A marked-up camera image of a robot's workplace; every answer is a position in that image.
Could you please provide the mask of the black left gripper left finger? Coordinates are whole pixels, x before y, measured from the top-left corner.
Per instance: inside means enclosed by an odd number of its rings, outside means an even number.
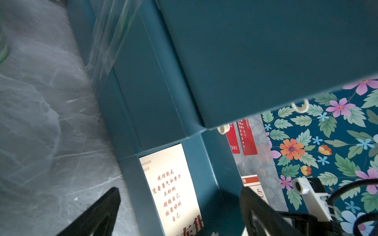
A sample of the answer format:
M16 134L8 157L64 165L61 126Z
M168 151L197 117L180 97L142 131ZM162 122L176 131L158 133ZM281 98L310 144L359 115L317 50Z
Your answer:
M111 236L120 204L119 189L113 187L58 233L58 236Z

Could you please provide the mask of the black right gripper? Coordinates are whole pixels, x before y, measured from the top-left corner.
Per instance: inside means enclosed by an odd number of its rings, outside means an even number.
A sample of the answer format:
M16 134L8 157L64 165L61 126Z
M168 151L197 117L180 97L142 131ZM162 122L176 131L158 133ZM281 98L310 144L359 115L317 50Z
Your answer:
M304 236L341 236L343 230L336 221L320 222L310 214L278 212L285 220L290 220L292 226Z

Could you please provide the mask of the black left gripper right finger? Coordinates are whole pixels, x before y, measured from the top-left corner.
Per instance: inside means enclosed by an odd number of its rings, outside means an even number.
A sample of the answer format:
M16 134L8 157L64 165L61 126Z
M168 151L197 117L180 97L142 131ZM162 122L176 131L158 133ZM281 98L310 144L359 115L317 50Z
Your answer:
M239 199L241 213L250 236L300 236L284 218L252 189L243 187Z

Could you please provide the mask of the cream postcard orange print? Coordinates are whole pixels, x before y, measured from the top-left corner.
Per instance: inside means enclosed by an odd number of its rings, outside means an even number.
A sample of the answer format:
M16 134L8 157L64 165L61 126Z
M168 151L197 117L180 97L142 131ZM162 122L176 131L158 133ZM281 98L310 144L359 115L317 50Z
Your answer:
M245 187L252 189L263 201L269 204L258 175L243 176L241 179Z

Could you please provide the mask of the cream postcard red text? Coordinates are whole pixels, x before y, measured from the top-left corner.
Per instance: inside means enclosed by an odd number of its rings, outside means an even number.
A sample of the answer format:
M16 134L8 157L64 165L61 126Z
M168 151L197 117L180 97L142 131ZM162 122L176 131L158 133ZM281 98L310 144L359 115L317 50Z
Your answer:
M195 236L204 227L182 144L141 157L166 236Z

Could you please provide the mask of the teal drawer cabinet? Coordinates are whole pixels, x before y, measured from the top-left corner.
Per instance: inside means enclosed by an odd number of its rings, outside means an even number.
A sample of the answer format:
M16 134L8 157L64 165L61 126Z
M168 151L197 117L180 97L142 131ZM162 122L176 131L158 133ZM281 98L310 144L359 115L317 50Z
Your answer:
M181 144L205 228L239 236L218 127L375 75L377 1L68 1L143 236L164 236L140 159Z

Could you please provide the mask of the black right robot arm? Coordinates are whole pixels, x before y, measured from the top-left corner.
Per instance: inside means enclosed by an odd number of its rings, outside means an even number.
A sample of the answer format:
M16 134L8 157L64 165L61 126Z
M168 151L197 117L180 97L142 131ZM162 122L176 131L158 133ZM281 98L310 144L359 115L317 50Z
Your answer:
M284 212L294 227L310 236L376 236L378 234L378 179L343 181L338 189L326 189L324 178L279 178L294 207Z

